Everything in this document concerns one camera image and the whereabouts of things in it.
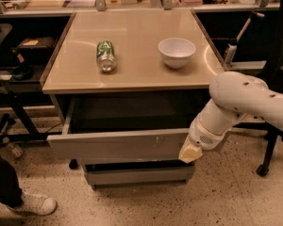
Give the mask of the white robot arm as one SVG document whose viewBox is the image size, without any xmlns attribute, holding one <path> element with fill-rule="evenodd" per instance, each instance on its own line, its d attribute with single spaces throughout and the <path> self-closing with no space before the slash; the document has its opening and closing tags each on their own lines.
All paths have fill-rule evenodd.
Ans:
<svg viewBox="0 0 283 226">
<path fill-rule="evenodd" d="M 178 159 L 190 163 L 216 148 L 225 134 L 247 116 L 258 116 L 283 132 L 283 94 L 254 76 L 217 74 L 209 84 L 210 100 L 193 119 Z"/>
</svg>

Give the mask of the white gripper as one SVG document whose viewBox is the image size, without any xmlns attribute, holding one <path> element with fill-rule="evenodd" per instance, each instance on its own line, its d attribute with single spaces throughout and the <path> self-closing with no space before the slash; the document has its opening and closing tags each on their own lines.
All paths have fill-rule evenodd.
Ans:
<svg viewBox="0 0 283 226">
<path fill-rule="evenodd" d="M 225 139 L 226 132 L 216 135 L 207 130 L 198 119 L 194 119 L 189 129 L 188 138 L 186 138 L 179 152 L 178 159 L 191 163 L 199 159 L 203 150 L 213 150 L 219 146 Z"/>
</svg>

